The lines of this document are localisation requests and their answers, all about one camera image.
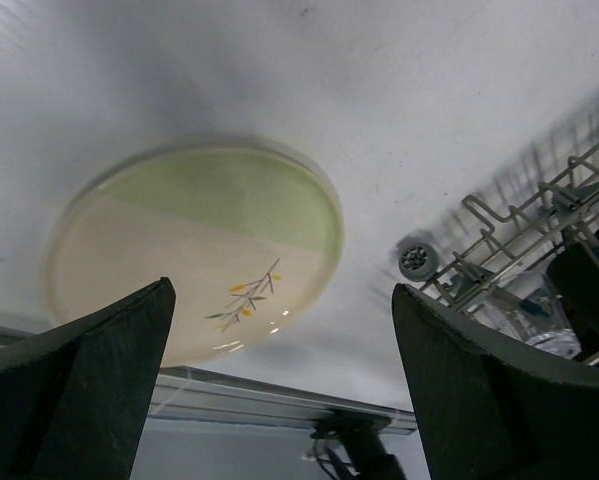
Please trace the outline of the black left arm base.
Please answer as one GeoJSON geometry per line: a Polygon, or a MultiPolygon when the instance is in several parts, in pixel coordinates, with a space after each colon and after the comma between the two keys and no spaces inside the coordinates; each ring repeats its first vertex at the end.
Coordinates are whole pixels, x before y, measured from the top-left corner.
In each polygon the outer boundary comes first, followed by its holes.
{"type": "Polygon", "coordinates": [[[313,422],[311,455],[329,479],[406,480],[379,437],[389,424],[386,416],[333,410],[313,422]]]}

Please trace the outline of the clear glass cup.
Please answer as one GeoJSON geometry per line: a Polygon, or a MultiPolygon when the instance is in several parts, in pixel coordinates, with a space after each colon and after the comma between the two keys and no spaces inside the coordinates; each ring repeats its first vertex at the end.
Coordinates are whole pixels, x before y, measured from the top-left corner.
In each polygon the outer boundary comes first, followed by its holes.
{"type": "Polygon", "coordinates": [[[572,359],[581,345],[547,276],[522,272],[491,285],[475,304],[481,324],[535,349],[572,359]]]}

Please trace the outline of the dark brown mug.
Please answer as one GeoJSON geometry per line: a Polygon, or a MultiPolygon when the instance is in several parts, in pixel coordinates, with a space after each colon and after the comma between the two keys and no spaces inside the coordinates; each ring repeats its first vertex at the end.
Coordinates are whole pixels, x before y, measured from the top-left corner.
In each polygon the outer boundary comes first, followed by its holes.
{"type": "Polygon", "coordinates": [[[553,258],[546,273],[565,303],[565,311],[583,360],[599,350],[599,229],[597,248],[585,248],[570,228],[562,233],[564,250],[553,258]]]}

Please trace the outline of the large cream round plate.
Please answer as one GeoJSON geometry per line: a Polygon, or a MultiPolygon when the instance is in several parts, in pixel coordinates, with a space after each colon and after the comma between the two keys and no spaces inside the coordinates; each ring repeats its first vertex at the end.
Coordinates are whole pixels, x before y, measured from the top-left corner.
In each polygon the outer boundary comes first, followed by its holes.
{"type": "Polygon", "coordinates": [[[44,266],[65,324],[162,277],[176,292],[162,363],[236,352],[295,323],[328,288],[345,227],[334,187],[262,146],[150,152],[68,207],[44,266]]]}

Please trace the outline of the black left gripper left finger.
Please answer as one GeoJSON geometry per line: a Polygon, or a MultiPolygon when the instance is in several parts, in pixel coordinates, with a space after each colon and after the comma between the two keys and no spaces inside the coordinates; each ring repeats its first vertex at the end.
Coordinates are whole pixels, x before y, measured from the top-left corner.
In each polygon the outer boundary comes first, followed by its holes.
{"type": "Polygon", "coordinates": [[[0,479],[130,477],[175,302],[161,278],[0,348],[0,479]]]}

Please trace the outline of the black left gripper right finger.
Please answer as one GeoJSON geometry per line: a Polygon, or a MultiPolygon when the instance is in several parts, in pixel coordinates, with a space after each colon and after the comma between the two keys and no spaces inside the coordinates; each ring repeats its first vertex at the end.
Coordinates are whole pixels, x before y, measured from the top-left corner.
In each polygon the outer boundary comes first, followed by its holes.
{"type": "Polygon", "coordinates": [[[543,352],[405,285],[392,317],[434,479],[599,479],[599,368],[543,352]]]}

